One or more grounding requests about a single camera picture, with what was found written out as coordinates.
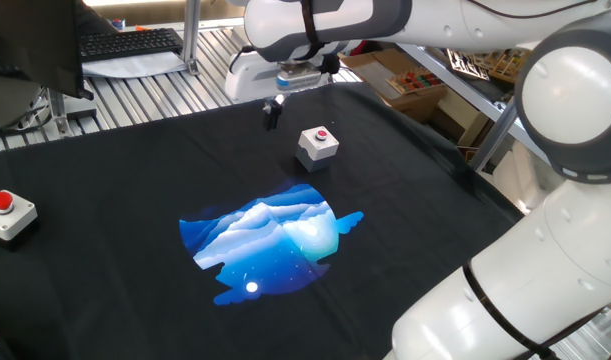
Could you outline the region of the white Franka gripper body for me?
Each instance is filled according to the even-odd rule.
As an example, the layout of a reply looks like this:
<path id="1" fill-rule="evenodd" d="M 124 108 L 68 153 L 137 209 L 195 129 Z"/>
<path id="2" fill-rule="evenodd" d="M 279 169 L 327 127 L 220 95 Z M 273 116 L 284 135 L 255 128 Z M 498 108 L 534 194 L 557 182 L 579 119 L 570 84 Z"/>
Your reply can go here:
<path id="1" fill-rule="evenodd" d="M 256 51 L 244 49 L 231 58 L 225 93 L 235 103 L 274 98 L 327 83 L 335 72 L 335 57 L 317 55 L 304 61 L 268 62 Z"/>

